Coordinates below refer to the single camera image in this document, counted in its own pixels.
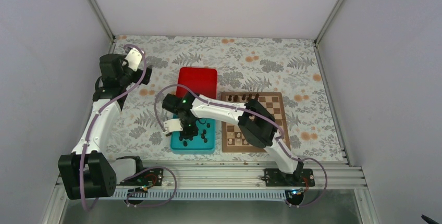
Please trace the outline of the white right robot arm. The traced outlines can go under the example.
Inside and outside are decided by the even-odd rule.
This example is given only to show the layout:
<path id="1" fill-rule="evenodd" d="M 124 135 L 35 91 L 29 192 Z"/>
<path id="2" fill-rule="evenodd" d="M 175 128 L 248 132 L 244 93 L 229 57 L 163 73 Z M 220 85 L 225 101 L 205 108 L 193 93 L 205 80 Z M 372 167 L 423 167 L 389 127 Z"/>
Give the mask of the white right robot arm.
<path id="1" fill-rule="evenodd" d="M 295 186 L 302 180 L 303 162 L 291 154 L 283 142 L 283 128 L 257 99 L 246 103 L 226 102 L 189 91 L 184 97 L 167 94 L 162 109 L 176 116 L 164 121 L 162 129 L 166 135 L 179 132 L 189 140 L 199 134 L 197 121 L 201 118 L 229 123 L 240 129 L 246 141 L 268 153 L 285 184 Z"/>

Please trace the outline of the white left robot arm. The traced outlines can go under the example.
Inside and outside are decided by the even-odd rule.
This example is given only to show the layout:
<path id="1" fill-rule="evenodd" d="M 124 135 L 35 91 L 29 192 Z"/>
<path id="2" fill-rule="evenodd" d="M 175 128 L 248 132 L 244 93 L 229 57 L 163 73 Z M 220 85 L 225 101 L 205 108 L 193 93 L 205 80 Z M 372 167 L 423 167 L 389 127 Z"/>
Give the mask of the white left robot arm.
<path id="1" fill-rule="evenodd" d="M 143 54 L 133 48 L 126 55 L 100 57 L 101 76 L 95 83 L 93 105 L 87 126 L 70 154 L 61 155 L 58 169 L 71 200 L 110 197 L 123 179 L 133 185 L 145 178 L 138 158 L 121 158 L 109 163 L 104 153 L 115 121 L 131 84 L 148 84 L 151 67 L 140 69 Z"/>

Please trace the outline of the blue plastic tray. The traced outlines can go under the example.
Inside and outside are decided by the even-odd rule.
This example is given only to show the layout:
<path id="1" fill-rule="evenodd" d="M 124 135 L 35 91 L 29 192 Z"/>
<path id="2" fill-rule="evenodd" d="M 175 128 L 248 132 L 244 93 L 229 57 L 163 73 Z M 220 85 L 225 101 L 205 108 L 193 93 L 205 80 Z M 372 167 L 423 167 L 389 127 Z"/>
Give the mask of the blue plastic tray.
<path id="1" fill-rule="evenodd" d="M 196 121 L 198 135 L 192 140 L 183 139 L 180 132 L 173 132 L 170 138 L 170 148 L 174 154 L 204 155 L 212 154 L 216 142 L 216 121 L 210 118 L 200 118 Z"/>

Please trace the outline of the red square tin lid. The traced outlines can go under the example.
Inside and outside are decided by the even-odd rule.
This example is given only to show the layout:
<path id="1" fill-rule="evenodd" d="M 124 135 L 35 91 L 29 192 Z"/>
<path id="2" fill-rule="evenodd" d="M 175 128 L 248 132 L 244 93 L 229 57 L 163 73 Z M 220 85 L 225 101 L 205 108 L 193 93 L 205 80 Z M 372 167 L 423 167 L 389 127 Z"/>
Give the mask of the red square tin lid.
<path id="1" fill-rule="evenodd" d="M 216 99 L 218 73 L 213 68 L 182 67 L 178 84 L 188 87 L 195 93 Z"/>

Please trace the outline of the wooden chessboard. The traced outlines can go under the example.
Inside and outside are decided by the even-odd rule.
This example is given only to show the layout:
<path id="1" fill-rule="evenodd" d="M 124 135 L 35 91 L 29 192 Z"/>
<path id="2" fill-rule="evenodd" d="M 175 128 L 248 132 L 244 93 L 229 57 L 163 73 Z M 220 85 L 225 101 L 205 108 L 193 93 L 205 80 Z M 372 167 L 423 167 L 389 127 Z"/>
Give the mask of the wooden chessboard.
<path id="1" fill-rule="evenodd" d="M 250 93 L 246 92 L 221 92 L 220 99 L 222 101 L 234 102 L 234 96 L 239 96 L 240 103 L 245 103 L 247 97 Z M 288 148 L 291 147 L 290 140 L 288 137 L 287 121 L 283 103 L 283 97 L 280 92 L 257 92 L 259 93 L 258 101 L 263 105 L 266 110 L 271 113 L 275 122 L 283 128 L 285 137 L 283 141 Z M 245 101 L 241 100 L 243 94 L 246 94 Z M 255 97 L 256 93 L 251 93 L 252 98 Z M 228 96 L 232 96 L 232 101 L 228 101 Z M 247 140 L 243 137 L 239 127 L 222 122 L 222 151 L 224 153 L 262 153 L 264 150 L 262 148 L 254 147 L 249 144 Z"/>

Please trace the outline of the floral patterned table mat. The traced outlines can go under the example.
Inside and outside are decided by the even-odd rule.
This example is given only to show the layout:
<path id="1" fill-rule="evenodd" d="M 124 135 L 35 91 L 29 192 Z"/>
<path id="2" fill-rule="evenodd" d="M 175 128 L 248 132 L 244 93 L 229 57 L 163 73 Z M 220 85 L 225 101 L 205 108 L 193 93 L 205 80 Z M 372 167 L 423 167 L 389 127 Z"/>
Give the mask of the floral patterned table mat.
<path id="1" fill-rule="evenodd" d="M 155 114 L 153 106 L 159 90 L 175 92 L 169 85 L 178 82 L 180 68 L 192 66 L 217 70 L 217 94 L 280 92 L 293 154 L 321 162 L 344 160 L 311 40 L 122 35 L 115 52 L 122 54 L 126 44 L 145 51 L 153 72 L 148 85 L 128 95 L 110 134 L 109 158 L 137 155 L 144 160 L 269 161 L 266 152 L 223 152 L 220 123 L 216 125 L 214 153 L 177 155 L 171 151 L 170 139 L 157 123 L 171 114 Z"/>

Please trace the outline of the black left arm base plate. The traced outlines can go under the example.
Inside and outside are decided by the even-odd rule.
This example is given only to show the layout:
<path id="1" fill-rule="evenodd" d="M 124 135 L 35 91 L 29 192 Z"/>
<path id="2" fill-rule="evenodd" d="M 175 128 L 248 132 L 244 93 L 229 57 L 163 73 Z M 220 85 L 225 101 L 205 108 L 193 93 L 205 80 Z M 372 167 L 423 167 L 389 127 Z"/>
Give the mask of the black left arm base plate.
<path id="1" fill-rule="evenodd" d="M 141 175 L 122 181 L 119 185 L 148 188 L 152 186 L 161 186 L 163 181 L 163 173 L 164 169 L 162 168 L 149 169 Z"/>

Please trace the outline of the aluminium front rail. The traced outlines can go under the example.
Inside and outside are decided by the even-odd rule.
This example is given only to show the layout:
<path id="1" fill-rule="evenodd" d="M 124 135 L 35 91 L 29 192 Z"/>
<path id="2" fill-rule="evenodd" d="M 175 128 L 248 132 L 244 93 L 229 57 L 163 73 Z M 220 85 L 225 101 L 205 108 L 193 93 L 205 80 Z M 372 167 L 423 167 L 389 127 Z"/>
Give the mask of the aluminium front rail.
<path id="1" fill-rule="evenodd" d="M 321 193 L 325 190 L 366 189 L 367 183 L 360 167 L 342 163 L 322 166 L 308 161 L 304 169 L 312 169 L 315 186 L 267 187 L 261 180 L 264 169 L 276 168 L 273 162 L 202 162 L 148 161 L 147 169 L 164 169 L 161 186 L 138 187 L 116 185 L 110 197 L 123 200 L 131 192 L 132 200 L 269 200 L 283 201 L 298 192 Z"/>

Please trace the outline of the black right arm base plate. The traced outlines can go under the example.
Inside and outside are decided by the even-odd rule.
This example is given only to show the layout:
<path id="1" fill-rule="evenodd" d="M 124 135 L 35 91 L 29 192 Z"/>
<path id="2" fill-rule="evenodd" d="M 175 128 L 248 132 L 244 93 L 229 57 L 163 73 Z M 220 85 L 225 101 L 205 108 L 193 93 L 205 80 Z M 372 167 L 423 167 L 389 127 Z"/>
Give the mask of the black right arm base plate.
<path id="1" fill-rule="evenodd" d="M 312 169 L 302 169 L 293 174 L 283 173 L 276 168 L 264 169 L 264 175 L 261 180 L 267 187 L 302 187 L 315 186 L 315 180 Z"/>

